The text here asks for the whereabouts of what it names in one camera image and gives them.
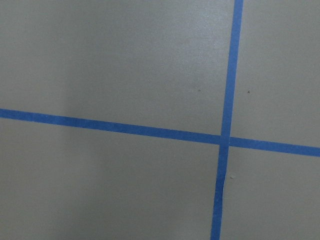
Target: blue painter's tape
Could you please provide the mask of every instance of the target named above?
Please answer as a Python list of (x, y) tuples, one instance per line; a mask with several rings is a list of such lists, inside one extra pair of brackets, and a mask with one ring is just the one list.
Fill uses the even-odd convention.
[(253, 139), (244, 139), (238, 137), (230, 138), (230, 146), (246, 149), (257, 149), (272, 151), (278, 153), (298, 154), (305, 156), (320, 157), (320, 147), (293, 145), (272, 141), (260, 141)]
[(229, 59), (225, 85), (221, 141), (219, 148), (218, 167), (215, 181), (215, 194), (212, 216), (211, 240), (219, 240), (221, 233), (223, 193), (227, 173), (229, 140), (231, 133), (232, 112), (236, 86), (238, 51), (240, 42), (243, 0), (234, 1), (232, 29), (229, 48)]
[(16, 111), (0, 108), (0, 118), (54, 124), (84, 129), (94, 129), (109, 132), (135, 134), (149, 137), (176, 139), (205, 144), (220, 144), (220, 136), (190, 131), (179, 131), (165, 128), (139, 126), (108, 121), (97, 121), (83, 118), (48, 115), (26, 111)]

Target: vertical tape strip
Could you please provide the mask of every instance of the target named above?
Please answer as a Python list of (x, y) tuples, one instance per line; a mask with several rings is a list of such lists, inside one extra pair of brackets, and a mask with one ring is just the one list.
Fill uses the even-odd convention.
[(215, 195), (212, 216), (211, 240), (219, 240), (223, 210), (223, 192), (227, 173), (229, 141), (231, 133), (232, 112), (234, 106), (234, 95), (236, 85), (236, 72), (238, 62), (238, 50), (240, 41), (241, 18), (243, 0), (234, 1), (232, 29), (230, 38), (230, 49), (228, 68), (226, 76), (226, 86), (223, 105), (221, 139), (219, 148), (218, 167), (215, 181)]

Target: horizontal tape strip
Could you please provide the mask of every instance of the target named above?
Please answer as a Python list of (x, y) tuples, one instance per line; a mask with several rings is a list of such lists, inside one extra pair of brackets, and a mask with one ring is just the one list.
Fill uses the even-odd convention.
[(231, 137), (229, 145), (238, 148), (320, 157), (320, 147), (313, 146), (294, 145), (272, 141), (260, 141), (239, 137)]
[(83, 129), (102, 130), (124, 134), (142, 135), (164, 139), (175, 139), (205, 144), (220, 144), (220, 136), (212, 134), (123, 124), (109, 121), (98, 121), (68, 116), (49, 115), (26, 111), (8, 110), (2, 108), (0, 108), (0, 118), (69, 126)]

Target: gray wall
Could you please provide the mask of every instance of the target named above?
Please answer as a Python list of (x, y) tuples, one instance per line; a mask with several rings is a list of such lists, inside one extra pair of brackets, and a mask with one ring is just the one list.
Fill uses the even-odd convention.
[[(220, 135), (234, 1), (2, 0), (0, 108)], [(245, 0), (233, 137), (320, 147), (320, 1)], [(208, 240), (219, 146), (0, 118), (1, 240)], [(319, 240), (320, 159), (231, 147), (222, 240)]]

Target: blue tape line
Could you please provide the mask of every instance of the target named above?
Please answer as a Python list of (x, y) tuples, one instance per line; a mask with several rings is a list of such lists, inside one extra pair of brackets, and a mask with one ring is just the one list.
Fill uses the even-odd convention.
[(244, 139), (238, 137), (230, 138), (230, 146), (246, 149), (257, 149), (286, 154), (298, 154), (305, 156), (320, 157), (320, 147), (293, 145), (287, 143), (278, 143), (272, 141), (260, 141), (253, 139)]
[(224, 95), (221, 140), (220, 140), (218, 167), (217, 167), (217, 174), (216, 174), (216, 181), (215, 181), (211, 240), (219, 240), (220, 233), (221, 233), (223, 193), (224, 193), (224, 185), (225, 185), (225, 179), (226, 179), (226, 173), (227, 173), (232, 112), (233, 112), (233, 106), (234, 106), (242, 9), (243, 9), (243, 0), (235, 0), (234, 9), (233, 9), (225, 95)]
[(149, 137), (175, 139), (205, 144), (220, 144), (220, 136), (190, 131), (171, 130), (165, 128), (138, 126), (108, 121), (97, 121), (83, 118), (48, 115), (26, 111), (16, 111), (0, 108), (0, 118), (54, 124), (84, 129), (94, 129), (109, 132), (135, 134)]
[[(220, 144), (220, 136), (205, 133), (197, 133), (190, 131), (180, 131), (165, 128), (156, 128), (149, 126), (139, 126), (131, 124), (122, 124), (107, 121), (97, 121), (90, 119), (82, 119), (67, 116), (57, 116), (42, 113), (8, 110), (0, 108), (0, 118), (21, 120), (28, 122), (53, 124), (61, 126), (69, 126), (84, 129), (102, 130), (109, 132), (118, 132), (125, 134), (142, 135), (149, 137), (158, 137), (165, 139), (176, 139), (190, 142), (206, 143), (206, 144)], [(278, 143), (271, 141), (260, 141), (253, 139), (245, 139), (239, 137), (230, 137), (229, 146), (265, 150), (271, 152), (297, 154), (305, 156), (320, 157), (320, 147), (303, 146), (286, 143)]]

